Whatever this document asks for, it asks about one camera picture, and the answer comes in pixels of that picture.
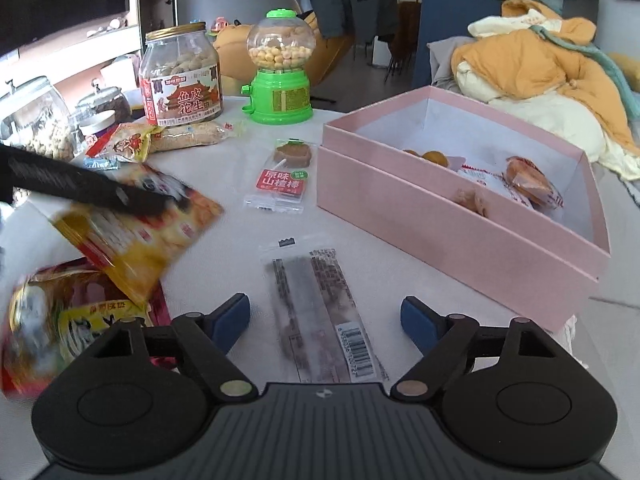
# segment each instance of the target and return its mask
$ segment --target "gold jar lid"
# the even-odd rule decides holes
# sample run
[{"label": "gold jar lid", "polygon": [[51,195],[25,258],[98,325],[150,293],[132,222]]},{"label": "gold jar lid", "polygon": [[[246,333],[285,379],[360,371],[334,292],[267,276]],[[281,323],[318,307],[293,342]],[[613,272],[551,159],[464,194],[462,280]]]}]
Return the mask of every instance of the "gold jar lid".
[{"label": "gold jar lid", "polygon": [[188,23],[187,25],[178,25],[177,27],[154,30],[153,32],[148,32],[145,38],[147,41],[155,41],[172,36],[179,36],[180,34],[189,34],[190,32],[204,32],[205,30],[207,30],[207,24],[205,22],[195,22]]}]

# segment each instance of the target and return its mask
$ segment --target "barcode label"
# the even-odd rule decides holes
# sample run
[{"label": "barcode label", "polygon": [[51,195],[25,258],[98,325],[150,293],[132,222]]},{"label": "barcode label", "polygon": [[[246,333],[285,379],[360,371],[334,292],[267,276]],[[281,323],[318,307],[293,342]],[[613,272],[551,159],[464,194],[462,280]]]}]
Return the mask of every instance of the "barcode label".
[{"label": "barcode label", "polygon": [[347,360],[352,383],[368,381],[376,377],[372,353],[364,338],[364,330],[359,323],[348,322],[336,325],[342,352]]}]

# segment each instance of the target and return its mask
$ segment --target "pink cardboard box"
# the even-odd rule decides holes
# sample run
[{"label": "pink cardboard box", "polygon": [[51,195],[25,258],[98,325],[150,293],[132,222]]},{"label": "pink cardboard box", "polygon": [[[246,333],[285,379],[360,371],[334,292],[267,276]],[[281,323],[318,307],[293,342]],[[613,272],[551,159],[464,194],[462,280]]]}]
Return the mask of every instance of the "pink cardboard box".
[{"label": "pink cardboard box", "polygon": [[[405,149],[465,156],[497,173],[508,156],[530,158],[564,206],[542,214]],[[488,218],[452,202],[461,190],[481,196]],[[432,87],[324,126],[318,205],[554,332],[594,294],[610,257],[584,152]]]}]

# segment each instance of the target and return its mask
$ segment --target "gumball machine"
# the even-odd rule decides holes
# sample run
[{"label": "gumball machine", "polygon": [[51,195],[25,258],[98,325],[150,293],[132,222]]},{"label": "gumball machine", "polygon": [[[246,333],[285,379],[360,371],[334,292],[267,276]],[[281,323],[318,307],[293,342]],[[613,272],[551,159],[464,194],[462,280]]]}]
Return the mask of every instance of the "gumball machine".
[{"label": "gumball machine", "polygon": [[315,47],[311,27],[293,10],[269,12],[247,37],[258,73],[242,87],[242,93],[251,97],[251,104],[242,110],[261,124],[295,124],[311,118],[305,65]]}]

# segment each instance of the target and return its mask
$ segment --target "table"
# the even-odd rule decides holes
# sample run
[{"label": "table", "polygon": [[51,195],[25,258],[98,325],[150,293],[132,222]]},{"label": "table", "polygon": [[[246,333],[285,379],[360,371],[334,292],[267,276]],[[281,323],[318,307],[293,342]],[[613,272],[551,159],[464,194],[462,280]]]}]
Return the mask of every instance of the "table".
[{"label": "table", "polygon": [[[220,120],[242,120],[244,98],[225,98]],[[322,124],[339,116],[316,110],[312,120],[291,126],[261,126],[246,121],[246,133],[217,146],[190,148],[154,155],[150,163],[161,171],[218,200],[226,209],[221,220],[176,262],[162,279],[172,317],[185,312],[210,312],[236,292],[252,303],[249,328],[229,354],[230,359],[259,387],[283,380],[283,358],[268,284],[260,264],[260,247],[289,237],[326,234],[369,334],[373,351],[395,383],[421,357],[400,326],[399,309],[405,296],[417,296],[441,314],[462,312],[481,324],[507,326],[513,312],[436,269],[315,206],[315,165],[305,211],[276,214],[245,208],[262,164],[277,139],[297,138],[316,144]],[[5,250],[0,273],[0,316],[17,280],[34,270],[80,256],[47,221],[55,208],[49,200],[30,199],[8,219],[0,233]],[[566,348],[567,333],[556,335]],[[32,478],[46,459],[31,431],[31,403],[0,395],[0,478]]]}]

